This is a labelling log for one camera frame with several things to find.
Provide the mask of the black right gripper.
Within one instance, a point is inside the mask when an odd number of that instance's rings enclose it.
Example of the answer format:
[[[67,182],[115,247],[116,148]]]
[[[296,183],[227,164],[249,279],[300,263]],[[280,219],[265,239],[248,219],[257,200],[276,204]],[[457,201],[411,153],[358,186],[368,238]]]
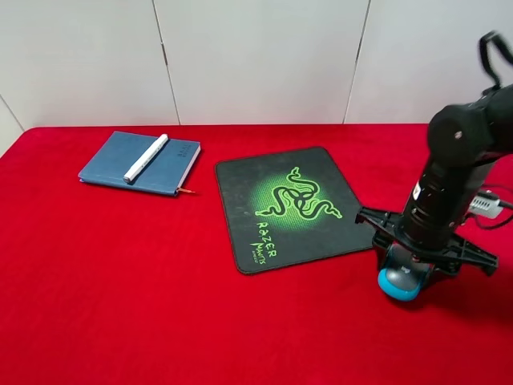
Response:
[[[440,245],[431,246],[414,240],[406,232],[406,216],[401,213],[363,207],[359,210],[355,222],[367,223],[375,230],[372,246],[376,252],[378,270],[386,266],[392,244],[399,244],[422,262],[426,272],[420,291],[456,278],[463,265],[478,267],[488,276],[499,267],[499,259],[496,256],[452,231],[449,232],[448,239]]]

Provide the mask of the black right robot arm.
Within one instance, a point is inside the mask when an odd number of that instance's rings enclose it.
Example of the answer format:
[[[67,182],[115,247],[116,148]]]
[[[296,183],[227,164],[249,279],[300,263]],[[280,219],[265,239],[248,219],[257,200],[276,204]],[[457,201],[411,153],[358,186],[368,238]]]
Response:
[[[451,104],[428,125],[430,155],[401,213],[360,208],[355,221],[374,228],[378,285],[411,301],[434,274],[473,265],[491,276],[499,259],[456,230],[495,163],[512,153],[512,88],[493,86],[467,104]]]

